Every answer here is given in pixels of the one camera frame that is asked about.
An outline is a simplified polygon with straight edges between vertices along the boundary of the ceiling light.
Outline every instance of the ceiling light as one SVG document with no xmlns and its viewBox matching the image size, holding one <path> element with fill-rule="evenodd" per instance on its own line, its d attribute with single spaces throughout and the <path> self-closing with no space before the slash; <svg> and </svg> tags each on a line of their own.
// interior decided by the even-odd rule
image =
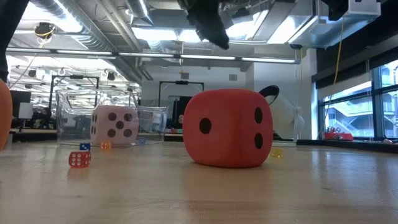
<svg viewBox="0 0 398 224">
<path fill-rule="evenodd" d="M 112 52 L 99 52 L 89 50 L 57 50 L 60 54 L 79 54 L 79 55 L 112 55 Z"/>
<path fill-rule="evenodd" d="M 178 36 L 178 40 L 188 42 L 188 43 L 198 43 L 200 38 L 195 30 L 183 30 Z"/>
<path fill-rule="evenodd" d="M 27 53 L 50 53 L 47 49 L 29 49 L 29 48 L 19 48 L 19 47 L 8 47 L 8 52 L 27 52 Z"/>
<path fill-rule="evenodd" d="M 293 59 L 277 59 L 277 58 L 249 58 L 243 57 L 244 62 L 269 62 L 269 63 L 296 63 Z"/>
<path fill-rule="evenodd" d="M 268 44 L 284 44 L 295 33 L 296 27 L 292 16 L 288 16 L 283 23 L 275 30 L 274 34 L 267 41 Z"/>
<path fill-rule="evenodd" d="M 235 60 L 235 57 L 212 56 L 212 55 L 181 55 L 181 58 L 213 59 L 213 60 Z"/>
<path fill-rule="evenodd" d="M 268 12 L 269 12 L 268 10 L 264 10 L 262 12 L 258 12 L 253 15 L 253 20 L 255 22 L 254 25 L 251 27 L 251 29 L 247 32 L 246 40 L 254 37 L 256 32 L 259 30 L 262 22 L 264 22 L 264 19 L 266 19 Z"/>
<path fill-rule="evenodd" d="M 55 3 L 63 11 L 63 19 L 57 19 L 54 21 L 55 25 L 59 26 L 65 32 L 80 32 L 83 26 L 74 18 L 74 16 L 68 11 L 68 9 L 60 3 L 59 0 L 54 0 Z"/>
<path fill-rule="evenodd" d="M 293 41 L 295 41 L 298 37 L 300 37 L 304 33 L 304 31 L 306 31 L 316 21 L 318 21 L 318 16 L 312 18 L 310 22 L 308 22 L 305 26 L 303 26 L 292 38 L 288 40 L 288 42 L 292 43 Z"/>
<path fill-rule="evenodd" d="M 150 58 L 174 58 L 172 54 L 152 54 L 152 53 L 119 53 L 120 56 L 150 57 Z"/>
<path fill-rule="evenodd" d="M 249 22 L 240 22 L 238 24 L 234 24 L 230 28 L 226 30 L 226 34 L 228 37 L 232 38 L 245 38 L 246 34 L 249 32 L 251 27 L 254 25 L 253 21 Z"/>
<path fill-rule="evenodd" d="M 132 28 L 138 39 L 142 40 L 177 40 L 177 35 L 172 29 L 141 29 Z"/>
<path fill-rule="evenodd" d="M 67 85 L 67 88 L 72 89 L 72 90 L 79 90 L 80 88 L 75 86 L 75 85 Z"/>
</svg>

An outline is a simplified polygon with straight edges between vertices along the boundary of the small orange die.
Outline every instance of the small orange die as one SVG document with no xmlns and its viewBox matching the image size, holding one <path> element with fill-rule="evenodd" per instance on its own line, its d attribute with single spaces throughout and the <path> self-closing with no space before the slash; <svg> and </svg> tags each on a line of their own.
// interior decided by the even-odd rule
<svg viewBox="0 0 398 224">
<path fill-rule="evenodd" d="M 101 149 L 111 149 L 112 148 L 112 142 L 110 141 L 103 141 L 101 142 L 101 145 L 99 146 Z"/>
</svg>

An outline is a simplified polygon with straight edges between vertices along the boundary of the small blue die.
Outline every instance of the small blue die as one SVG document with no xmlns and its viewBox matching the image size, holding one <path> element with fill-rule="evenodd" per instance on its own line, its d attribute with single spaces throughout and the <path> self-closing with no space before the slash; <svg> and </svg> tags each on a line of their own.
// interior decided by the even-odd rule
<svg viewBox="0 0 398 224">
<path fill-rule="evenodd" d="M 146 140 L 145 140 L 145 138 L 139 138 L 139 140 L 138 140 L 138 143 L 139 144 L 145 144 L 145 142 L 146 142 Z"/>
<path fill-rule="evenodd" d="M 80 150 L 90 151 L 91 150 L 91 146 L 90 146 L 89 143 L 81 143 L 80 144 Z"/>
</svg>

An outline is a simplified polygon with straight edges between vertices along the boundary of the window frame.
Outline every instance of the window frame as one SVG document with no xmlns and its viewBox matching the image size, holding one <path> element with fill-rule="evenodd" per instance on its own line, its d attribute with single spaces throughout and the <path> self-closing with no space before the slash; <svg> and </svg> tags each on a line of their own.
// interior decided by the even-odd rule
<svg viewBox="0 0 398 224">
<path fill-rule="evenodd" d="M 386 135 L 384 134 L 384 110 L 383 110 L 383 101 L 382 95 L 385 93 L 389 93 L 392 91 L 398 91 L 398 84 L 391 85 L 387 87 L 382 87 L 382 77 L 381 77 L 381 67 L 374 68 L 370 70 L 372 85 L 371 91 L 357 93 L 350 96 L 344 96 L 341 98 L 333 99 L 330 101 L 323 101 L 318 99 L 318 127 L 323 127 L 323 130 L 319 130 L 319 132 L 324 132 L 324 120 L 325 120 L 325 109 L 328 105 L 332 105 L 335 103 L 341 103 L 348 100 L 355 100 L 364 97 L 371 97 L 373 104 L 373 129 L 374 129 L 374 137 L 354 137 L 354 140 L 359 141 L 382 141 L 386 139 Z"/>
</svg>

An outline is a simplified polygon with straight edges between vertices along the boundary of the pink foam die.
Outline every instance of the pink foam die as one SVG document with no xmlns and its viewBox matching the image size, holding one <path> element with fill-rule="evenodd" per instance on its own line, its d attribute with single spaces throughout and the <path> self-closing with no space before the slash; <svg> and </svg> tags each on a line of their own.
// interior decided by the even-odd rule
<svg viewBox="0 0 398 224">
<path fill-rule="evenodd" d="M 114 146 L 133 143 L 138 134 L 139 118 L 134 108 L 126 106 L 99 106 L 91 117 L 91 142 L 100 145 L 110 141 Z"/>
</svg>

